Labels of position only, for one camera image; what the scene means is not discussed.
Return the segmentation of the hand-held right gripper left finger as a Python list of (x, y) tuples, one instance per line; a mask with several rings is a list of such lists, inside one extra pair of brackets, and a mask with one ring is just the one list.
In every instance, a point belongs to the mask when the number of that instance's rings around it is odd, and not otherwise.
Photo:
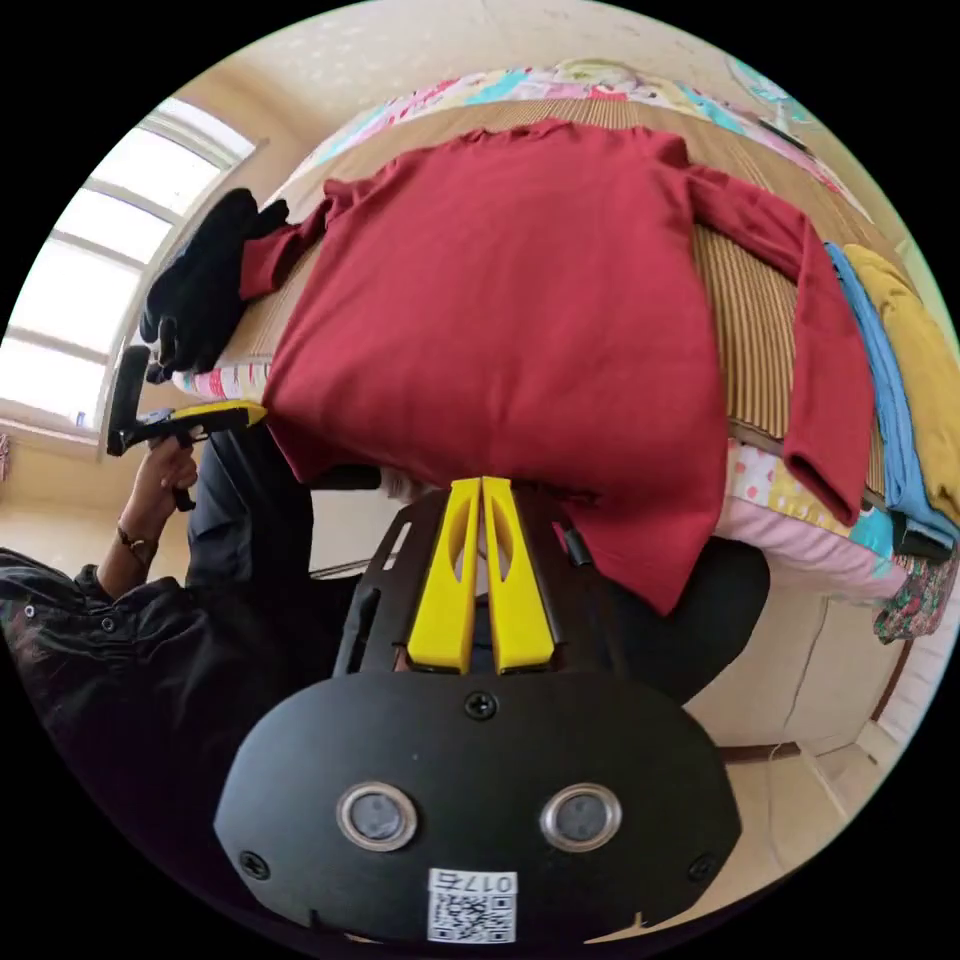
[(469, 671), (480, 505), (480, 479), (453, 482), (408, 636), (407, 658), (416, 669)]

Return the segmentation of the person's left hand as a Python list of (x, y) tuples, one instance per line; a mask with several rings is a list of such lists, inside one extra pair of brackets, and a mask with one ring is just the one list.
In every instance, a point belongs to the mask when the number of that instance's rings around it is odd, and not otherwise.
[(135, 476), (119, 527), (132, 540), (156, 541), (178, 510), (175, 495), (197, 480), (193, 446), (168, 438), (150, 447)]

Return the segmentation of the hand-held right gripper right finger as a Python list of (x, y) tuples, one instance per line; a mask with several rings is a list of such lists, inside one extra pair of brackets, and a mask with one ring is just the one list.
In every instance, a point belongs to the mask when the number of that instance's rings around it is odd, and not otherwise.
[(546, 668), (553, 657), (554, 639), (511, 483), (485, 476), (481, 491), (495, 671), (510, 674)]

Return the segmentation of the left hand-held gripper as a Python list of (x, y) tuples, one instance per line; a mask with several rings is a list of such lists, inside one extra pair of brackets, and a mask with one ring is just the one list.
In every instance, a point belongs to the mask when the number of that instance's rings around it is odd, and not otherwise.
[[(256, 425), (267, 415), (265, 407), (250, 401), (219, 401), (161, 411), (146, 418), (134, 417), (122, 424), (111, 415), (107, 431), (107, 454), (120, 458), (138, 445), (150, 449), (154, 444), (175, 437), (182, 446), (206, 438), (210, 433)], [(189, 492), (175, 495), (179, 512), (189, 512), (195, 504)]]

